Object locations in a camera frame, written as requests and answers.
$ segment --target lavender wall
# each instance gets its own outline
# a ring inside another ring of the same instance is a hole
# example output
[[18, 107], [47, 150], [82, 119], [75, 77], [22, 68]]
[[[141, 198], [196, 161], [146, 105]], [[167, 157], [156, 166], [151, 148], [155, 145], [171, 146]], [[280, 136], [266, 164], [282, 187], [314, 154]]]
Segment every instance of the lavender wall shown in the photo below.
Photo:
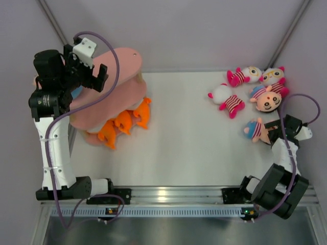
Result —
[[[301, 143], [298, 164], [303, 175], [315, 186], [322, 209], [327, 217], [327, 1], [314, 0], [277, 61], [286, 68], [287, 85], [292, 92], [315, 97], [321, 116], [310, 127], [313, 138]], [[306, 99], [293, 99], [288, 112], [307, 121], [315, 116], [316, 108]]]
[[114, 46], [138, 50], [144, 70], [194, 71], [265, 67], [302, 1], [46, 2], [70, 39], [79, 31], [95, 31]]
[[61, 45], [36, 1], [2, 1], [0, 35], [0, 244], [27, 245], [39, 208], [34, 192], [42, 184], [40, 145], [28, 106], [33, 58]]

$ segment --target white table surface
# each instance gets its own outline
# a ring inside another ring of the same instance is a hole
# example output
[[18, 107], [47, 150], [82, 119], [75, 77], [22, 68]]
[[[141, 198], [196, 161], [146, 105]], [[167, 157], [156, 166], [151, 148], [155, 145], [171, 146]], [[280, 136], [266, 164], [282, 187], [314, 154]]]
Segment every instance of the white table surface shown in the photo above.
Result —
[[115, 151], [91, 146], [78, 133], [71, 157], [76, 176], [127, 186], [224, 186], [248, 175], [261, 178], [273, 163], [270, 146], [252, 143], [243, 129], [252, 118], [266, 123], [278, 114], [260, 113], [249, 102], [248, 90], [258, 84], [234, 88], [246, 103], [235, 119], [218, 111], [207, 94], [226, 81], [225, 73], [144, 74], [152, 99], [149, 129], [118, 136]]

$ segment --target stuffed doll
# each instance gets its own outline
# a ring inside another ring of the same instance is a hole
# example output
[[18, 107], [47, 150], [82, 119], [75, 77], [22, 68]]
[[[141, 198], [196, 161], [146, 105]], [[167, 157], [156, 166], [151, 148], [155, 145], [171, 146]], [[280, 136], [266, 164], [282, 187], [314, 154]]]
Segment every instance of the stuffed doll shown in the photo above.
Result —
[[280, 93], [282, 98], [286, 97], [290, 92], [290, 90], [284, 86], [286, 81], [284, 71], [285, 68], [283, 66], [278, 68], [269, 68], [259, 79], [262, 85], [265, 85], [266, 87], [271, 85], [271, 91]]
[[227, 71], [227, 80], [232, 87], [240, 86], [243, 83], [255, 83], [261, 77], [261, 70], [254, 66], [250, 66], [241, 70], [239, 67], [236, 72]]
[[222, 83], [215, 88], [212, 93], [208, 94], [208, 97], [212, 99], [216, 105], [220, 105], [220, 111], [227, 109], [231, 119], [235, 118], [237, 112], [243, 110], [245, 107], [245, 103], [232, 93], [231, 88], [228, 87], [226, 83]]
[[260, 85], [250, 90], [250, 102], [256, 102], [256, 109], [262, 112], [272, 112], [278, 108], [282, 102], [281, 94], [271, 91], [269, 85]]
[[266, 144], [270, 144], [268, 137], [268, 130], [262, 123], [262, 119], [259, 117], [257, 120], [252, 119], [249, 121], [244, 129], [245, 136], [251, 139], [253, 143], [257, 142], [259, 139]]

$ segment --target orange goldfish toy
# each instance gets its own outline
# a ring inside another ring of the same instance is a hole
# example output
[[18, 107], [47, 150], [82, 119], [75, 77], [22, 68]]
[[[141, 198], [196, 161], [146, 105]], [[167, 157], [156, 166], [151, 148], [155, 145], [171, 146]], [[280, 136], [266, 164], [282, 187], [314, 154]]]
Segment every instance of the orange goldfish toy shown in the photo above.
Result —
[[150, 120], [150, 98], [144, 98], [142, 103], [133, 111], [135, 117], [141, 117], [141, 121], [138, 121], [136, 124], [144, 129], [148, 129], [148, 121]]
[[113, 127], [113, 120], [110, 119], [106, 122], [106, 124], [102, 127], [102, 129], [98, 133], [98, 138], [101, 141], [107, 141], [105, 146], [110, 147], [111, 149], [116, 149], [114, 143], [116, 141], [116, 131]]
[[131, 134], [129, 130], [132, 128], [133, 121], [128, 111], [122, 111], [114, 120], [114, 124], [123, 133]]

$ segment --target metal frame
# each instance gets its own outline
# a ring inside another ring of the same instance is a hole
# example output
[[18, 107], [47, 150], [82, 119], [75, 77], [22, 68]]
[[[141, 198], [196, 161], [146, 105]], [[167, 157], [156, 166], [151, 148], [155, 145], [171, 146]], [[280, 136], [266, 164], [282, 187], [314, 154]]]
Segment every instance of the metal frame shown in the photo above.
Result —
[[[126, 213], [125, 216], [138, 217], [160, 217], [160, 216], [178, 216], [178, 214], [189, 217], [194, 211], [200, 210], [207, 212], [199, 213], [198, 217], [239, 217], [235, 215], [242, 207], [252, 207], [252, 204], [224, 205], [222, 200], [222, 188], [236, 186], [120, 186], [121, 188], [131, 188], [131, 205], [126, 210], [137, 211], [134, 215]], [[61, 207], [65, 211], [64, 216], [69, 216], [70, 212], [77, 204], [78, 200], [61, 201]], [[305, 195], [301, 199], [299, 207], [306, 207], [312, 223], [313, 232], [316, 235], [318, 244], [327, 244], [327, 223], [319, 206], [319, 201], [313, 186], [309, 186]], [[77, 210], [78, 216], [97, 217], [97, 212], [104, 208], [113, 208], [115, 205], [87, 205], [82, 202]], [[45, 238], [46, 228], [50, 216], [56, 215], [53, 201], [46, 201], [41, 204], [41, 211], [37, 227], [33, 236], [32, 244], [42, 244]], [[151, 215], [152, 210], [159, 210], [159, 213]], [[163, 213], [164, 210], [170, 210], [170, 213]]]
[[277, 59], [281, 55], [282, 51], [284, 50], [284, 47], [286, 46], [286, 44], [290, 40], [290, 37], [292, 36], [295, 28], [298, 26], [300, 20], [304, 16], [304, 13], [308, 10], [308, 8], [309, 8], [310, 4], [312, 3], [312, 1], [313, 0], [303, 0], [301, 6], [299, 7], [299, 9], [296, 12], [295, 17], [293, 18], [290, 26], [287, 28], [287, 31], [286, 31], [285, 35], [283, 36], [280, 44], [278, 45], [275, 53], [271, 57], [266, 69], [271, 68], [271, 67], [273, 67], [275, 65]]
[[[62, 29], [60, 28], [55, 16], [52, 14], [45, 0], [36, 0], [45, 16], [49, 20], [55, 33], [62, 44], [67, 44], [68, 40], [65, 37]], [[293, 18], [287, 32], [283, 36], [276, 51], [271, 57], [267, 68], [275, 64], [276, 60], [283, 51], [285, 45], [288, 43], [292, 33], [299, 24], [299, 21], [303, 17], [304, 13], [308, 9], [312, 0], [303, 0], [295, 17]], [[68, 130], [69, 150], [72, 152], [74, 146], [74, 140], [76, 136], [76, 129], [70, 127]], [[250, 207], [251, 205], [224, 205], [222, 201], [221, 189], [226, 187], [235, 186], [176, 186], [176, 187], [129, 187], [132, 189], [132, 199], [130, 207], [205, 207], [205, 208], [237, 208], [237, 207]], [[63, 208], [74, 207], [77, 200], [70, 200], [61, 202]], [[327, 223], [322, 214], [319, 206], [318, 198], [314, 191], [314, 188], [310, 186], [302, 198], [299, 206], [307, 207], [308, 214], [312, 223], [313, 231], [316, 235], [319, 244], [327, 244]], [[38, 214], [38, 222], [36, 225], [33, 239], [30, 245], [43, 243], [46, 233], [46, 228], [49, 223], [52, 210], [55, 207], [53, 202], [43, 202], [41, 204], [40, 212]], [[81, 204], [81, 208], [92, 208], [84, 203]]]

